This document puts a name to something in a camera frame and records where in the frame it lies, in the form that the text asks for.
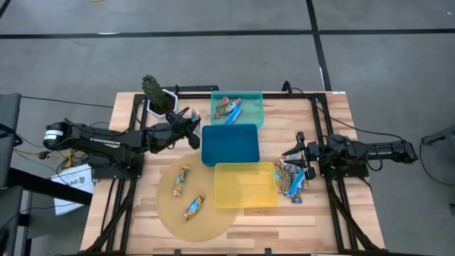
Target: white pot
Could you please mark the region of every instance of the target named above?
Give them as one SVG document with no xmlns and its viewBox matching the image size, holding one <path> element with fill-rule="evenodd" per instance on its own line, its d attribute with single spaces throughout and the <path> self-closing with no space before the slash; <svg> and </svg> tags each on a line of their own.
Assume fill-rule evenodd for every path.
<svg viewBox="0 0 455 256">
<path fill-rule="evenodd" d="M 175 95 L 172 92 L 169 92 L 168 90 L 165 90 L 165 89 L 163 89 L 163 92 L 173 98 L 174 104 L 173 104 L 173 109 L 172 110 L 175 113 L 177 113 L 177 111 L 178 111 L 178 97 L 177 97 L 177 95 Z M 153 112 L 150 109 L 150 100 L 147 102 L 147 111 L 149 113 L 151 113 L 153 116 L 155 116 L 158 121 L 166 121 L 166 114 L 157 114 L 157 113 Z"/>
</svg>

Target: white paper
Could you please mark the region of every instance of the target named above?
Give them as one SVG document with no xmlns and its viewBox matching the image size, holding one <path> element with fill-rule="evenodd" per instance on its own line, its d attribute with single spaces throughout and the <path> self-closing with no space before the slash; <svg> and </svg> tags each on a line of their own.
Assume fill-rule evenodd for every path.
<svg viewBox="0 0 455 256">
<path fill-rule="evenodd" d="M 51 177 L 51 180 L 58 183 L 63 183 L 63 181 L 65 181 L 67 185 L 72 186 L 73 188 L 93 194 L 95 186 L 92 182 L 92 168 L 88 164 L 64 170 L 60 173 L 60 177 L 54 175 Z M 63 206 L 55 207 L 55 214 L 60 216 L 82 206 L 80 203 L 64 206 L 70 203 L 72 202 L 54 198 L 55 206 Z"/>
</svg>

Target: potted cactus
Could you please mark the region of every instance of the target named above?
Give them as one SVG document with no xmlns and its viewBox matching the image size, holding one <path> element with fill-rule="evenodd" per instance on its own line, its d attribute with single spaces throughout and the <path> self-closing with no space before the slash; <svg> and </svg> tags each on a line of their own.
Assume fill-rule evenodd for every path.
<svg viewBox="0 0 455 256">
<path fill-rule="evenodd" d="M 178 98 L 172 92 L 161 89 L 156 79 L 151 75 L 142 78 L 142 90 L 149 99 L 147 110 L 156 118 L 165 118 L 166 113 L 176 112 L 178 109 Z"/>
</svg>

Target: cactus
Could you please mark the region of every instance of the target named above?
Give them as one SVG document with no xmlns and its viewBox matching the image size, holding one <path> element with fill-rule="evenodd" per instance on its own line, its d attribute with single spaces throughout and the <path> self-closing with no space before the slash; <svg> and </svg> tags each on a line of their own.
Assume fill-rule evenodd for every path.
<svg viewBox="0 0 455 256">
<path fill-rule="evenodd" d="M 142 89 L 153 106 L 166 111 L 168 99 L 153 76 L 145 75 L 142 78 Z"/>
</svg>

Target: blue bin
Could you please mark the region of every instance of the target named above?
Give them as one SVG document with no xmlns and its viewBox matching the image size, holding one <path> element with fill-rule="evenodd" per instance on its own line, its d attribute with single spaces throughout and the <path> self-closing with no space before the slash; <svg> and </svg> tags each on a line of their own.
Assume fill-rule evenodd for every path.
<svg viewBox="0 0 455 256">
<path fill-rule="evenodd" d="M 206 166 L 259 160 L 256 125 L 205 125 L 202 128 L 202 162 Z"/>
</svg>

